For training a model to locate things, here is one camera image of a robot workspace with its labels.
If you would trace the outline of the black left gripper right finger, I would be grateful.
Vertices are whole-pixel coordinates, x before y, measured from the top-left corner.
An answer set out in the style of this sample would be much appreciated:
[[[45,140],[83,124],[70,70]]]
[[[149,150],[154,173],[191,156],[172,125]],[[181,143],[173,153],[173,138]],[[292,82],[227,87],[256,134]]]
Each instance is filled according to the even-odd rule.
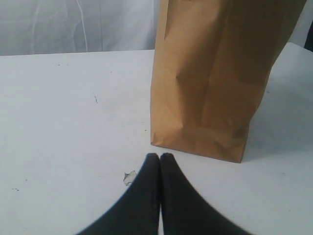
[[[187,180],[174,155],[160,157],[161,213],[165,235],[248,235],[211,205]]]

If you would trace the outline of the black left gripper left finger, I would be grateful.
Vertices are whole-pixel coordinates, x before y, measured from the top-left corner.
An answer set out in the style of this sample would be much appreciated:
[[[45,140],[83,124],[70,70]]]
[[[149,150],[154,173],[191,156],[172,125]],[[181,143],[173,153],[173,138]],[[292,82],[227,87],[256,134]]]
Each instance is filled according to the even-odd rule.
[[[160,162],[156,153],[145,161],[125,193],[81,235],[157,235],[160,212]]]

